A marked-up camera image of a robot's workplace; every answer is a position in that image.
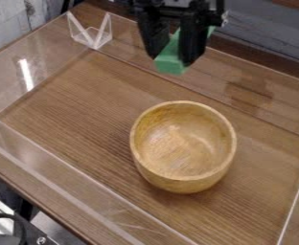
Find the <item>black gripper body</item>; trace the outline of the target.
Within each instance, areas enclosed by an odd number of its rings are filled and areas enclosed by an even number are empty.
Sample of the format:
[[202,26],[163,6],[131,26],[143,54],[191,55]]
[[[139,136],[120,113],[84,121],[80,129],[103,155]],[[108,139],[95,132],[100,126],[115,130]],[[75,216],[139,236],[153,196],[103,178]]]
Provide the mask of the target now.
[[194,13],[213,26],[227,22],[225,0],[131,0],[131,6],[138,14],[149,12],[157,18],[181,19],[186,13]]

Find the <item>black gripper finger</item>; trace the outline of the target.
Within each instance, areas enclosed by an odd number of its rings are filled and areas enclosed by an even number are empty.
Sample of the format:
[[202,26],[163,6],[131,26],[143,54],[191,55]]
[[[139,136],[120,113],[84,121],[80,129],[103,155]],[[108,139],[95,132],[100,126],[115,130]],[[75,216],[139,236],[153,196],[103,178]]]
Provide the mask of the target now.
[[170,41],[169,21],[155,8],[138,8],[135,16],[147,55],[155,59]]
[[186,67],[205,54],[207,44],[207,17],[201,11],[186,11],[181,19],[179,58]]

